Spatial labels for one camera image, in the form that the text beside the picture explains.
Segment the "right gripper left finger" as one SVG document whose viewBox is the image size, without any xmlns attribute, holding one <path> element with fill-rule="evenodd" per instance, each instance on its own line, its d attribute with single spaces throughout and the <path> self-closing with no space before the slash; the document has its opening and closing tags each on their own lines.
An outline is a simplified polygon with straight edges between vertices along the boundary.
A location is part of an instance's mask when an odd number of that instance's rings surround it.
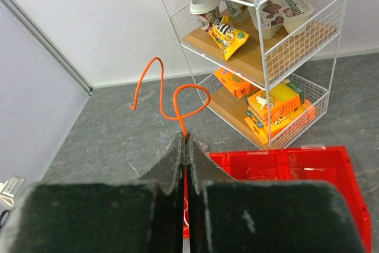
<svg viewBox="0 0 379 253">
<path fill-rule="evenodd" d="M 28 186 L 1 230 L 2 252 L 181 252 L 185 138 L 136 180 Z"/>
</svg>

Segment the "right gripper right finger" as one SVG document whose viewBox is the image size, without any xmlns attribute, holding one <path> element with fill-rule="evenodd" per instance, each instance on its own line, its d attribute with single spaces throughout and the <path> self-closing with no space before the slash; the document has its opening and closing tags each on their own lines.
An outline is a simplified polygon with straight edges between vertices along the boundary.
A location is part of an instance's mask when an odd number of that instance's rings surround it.
<svg viewBox="0 0 379 253">
<path fill-rule="evenodd" d="M 191 252 L 365 252 L 348 203 L 331 183 L 239 181 L 186 142 Z"/>
</svg>

